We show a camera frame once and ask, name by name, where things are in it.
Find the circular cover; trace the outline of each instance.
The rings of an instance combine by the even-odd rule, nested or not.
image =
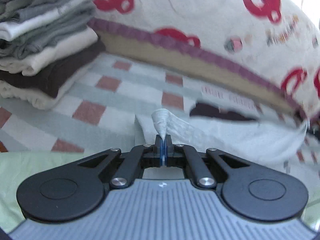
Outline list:
[[[23,214],[45,222],[64,222],[82,217],[104,198],[101,181],[90,172],[44,171],[20,184],[17,200]]]
[[[237,213],[254,220],[281,221],[299,215],[308,191],[299,180],[270,169],[235,169],[222,187],[222,197]]]

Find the white fabric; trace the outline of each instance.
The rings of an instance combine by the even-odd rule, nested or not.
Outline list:
[[[168,28],[166,34],[174,39],[237,62],[279,88],[286,84],[287,93],[303,106],[308,117],[320,110],[320,31],[291,0],[95,3],[98,18],[151,33]]]
[[[79,69],[72,77],[70,77],[62,87],[60,87],[58,96],[51,98],[44,92],[37,89],[22,89],[16,88],[4,81],[0,80],[0,96],[3,98],[20,98],[28,101],[33,107],[40,110],[48,110],[53,108],[63,97],[63,95],[71,88],[71,86],[80,79],[88,70],[90,66]]]
[[[192,145],[201,152],[214,147],[262,165],[278,164],[294,156],[307,131],[306,121],[298,129],[268,121],[235,122],[206,117],[192,117],[186,122],[166,109],[155,111],[148,121],[141,117],[138,120],[147,143],[154,141],[156,134],[162,138],[170,134],[174,143]]]
[[[34,76],[50,63],[75,54],[98,40],[97,34],[91,28],[75,33],[59,41],[55,47],[47,47],[40,53],[31,54],[25,59],[14,57],[0,58],[0,70],[10,73],[22,72],[24,76]]]
[[[23,35],[24,33],[27,33],[31,30],[47,25],[59,19],[63,15],[72,11],[75,7],[87,1],[92,0],[71,0],[70,2],[64,4],[59,8],[50,10],[37,17],[31,18],[23,23],[2,22],[0,23],[0,39],[12,41],[20,35]]]

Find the white blanket with red print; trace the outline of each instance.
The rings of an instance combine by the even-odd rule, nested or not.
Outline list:
[[[96,0],[97,17],[171,36],[241,64],[320,109],[320,32],[290,0]]]

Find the checkered bedsheet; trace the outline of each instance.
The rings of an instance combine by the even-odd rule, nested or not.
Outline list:
[[[0,98],[0,141],[8,151],[91,154],[111,147],[129,151],[135,144],[136,114],[150,116],[156,109],[167,108],[186,117],[198,99],[296,126],[292,118],[269,107],[160,67],[105,53],[92,64],[51,111]],[[318,145],[313,138],[306,143]],[[296,158],[317,165],[318,153],[301,150]]]

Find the green sheet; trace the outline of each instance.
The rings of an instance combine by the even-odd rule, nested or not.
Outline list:
[[[16,200],[17,188],[23,180],[84,157],[83,153],[0,153],[0,227],[10,232],[24,220]]]

